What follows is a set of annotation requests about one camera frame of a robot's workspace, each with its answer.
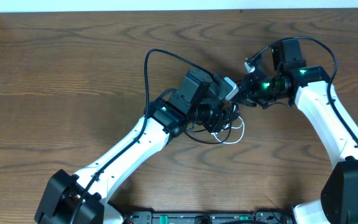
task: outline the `wood grain surface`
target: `wood grain surface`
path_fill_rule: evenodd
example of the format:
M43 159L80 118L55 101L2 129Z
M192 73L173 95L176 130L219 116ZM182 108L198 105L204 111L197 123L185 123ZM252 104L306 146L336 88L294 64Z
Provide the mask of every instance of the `wood grain surface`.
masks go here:
M145 106L149 49L239 80L246 57L291 35L316 37L336 53L334 84L358 124L358 9L0 14L0 223L33 223L52 174L74 173L132 129ZM301 45L308 65L332 72L321 47ZM150 98L177 88L189 68L152 55ZM146 160L112 202L223 212L317 199L332 167L306 117L281 106L241 108L241 115L247 131L239 144L182 135Z

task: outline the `white background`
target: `white background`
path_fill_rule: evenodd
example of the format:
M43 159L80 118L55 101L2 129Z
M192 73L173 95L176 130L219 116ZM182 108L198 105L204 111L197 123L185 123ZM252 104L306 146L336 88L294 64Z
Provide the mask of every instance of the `white background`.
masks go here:
M358 7L358 0L0 0L0 12Z

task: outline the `green connector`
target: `green connector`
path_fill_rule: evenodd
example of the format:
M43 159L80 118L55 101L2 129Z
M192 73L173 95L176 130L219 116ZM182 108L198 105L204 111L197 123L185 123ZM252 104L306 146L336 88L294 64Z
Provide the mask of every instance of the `green connector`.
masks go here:
M160 224L168 224L168 215L160 216Z

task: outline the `wooden table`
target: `wooden table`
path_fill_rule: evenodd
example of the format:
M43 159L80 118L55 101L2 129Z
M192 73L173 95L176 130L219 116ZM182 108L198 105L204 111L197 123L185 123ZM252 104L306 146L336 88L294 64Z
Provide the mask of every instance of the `wooden table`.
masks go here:
M334 84L358 124L358 9L0 14L0 223L33 223L52 174L74 173L132 129L145 106L149 49L240 80L246 57L291 35L316 37L336 53ZM321 47L301 46L308 65L332 72ZM151 99L177 88L189 68L153 54ZM182 135L143 163L113 203L244 211L318 198L332 167L306 117L283 106L241 114L241 143L209 146Z

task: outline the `white wall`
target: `white wall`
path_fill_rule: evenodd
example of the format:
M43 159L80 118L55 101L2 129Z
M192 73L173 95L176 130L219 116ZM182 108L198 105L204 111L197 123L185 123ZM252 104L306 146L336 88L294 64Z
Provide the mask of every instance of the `white wall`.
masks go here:
M358 7L358 0L0 0L0 12Z

